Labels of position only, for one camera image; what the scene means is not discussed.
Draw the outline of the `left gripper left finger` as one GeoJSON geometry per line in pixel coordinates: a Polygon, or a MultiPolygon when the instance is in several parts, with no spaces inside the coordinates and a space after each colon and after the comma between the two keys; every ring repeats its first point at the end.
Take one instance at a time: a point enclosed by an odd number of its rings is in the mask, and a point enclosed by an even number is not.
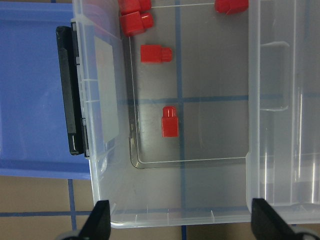
{"type": "Polygon", "coordinates": [[[79,240],[108,240],[111,235],[110,203],[97,201],[87,221],[79,232],[79,240]]]}

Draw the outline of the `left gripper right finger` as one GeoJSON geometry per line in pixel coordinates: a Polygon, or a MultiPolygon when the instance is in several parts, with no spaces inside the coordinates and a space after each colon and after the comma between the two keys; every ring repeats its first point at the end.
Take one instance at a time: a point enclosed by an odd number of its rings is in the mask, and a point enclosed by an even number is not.
{"type": "Polygon", "coordinates": [[[251,203],[251,230],[257,240],[296,240],[292,228],[263,198],[251,203]]]}

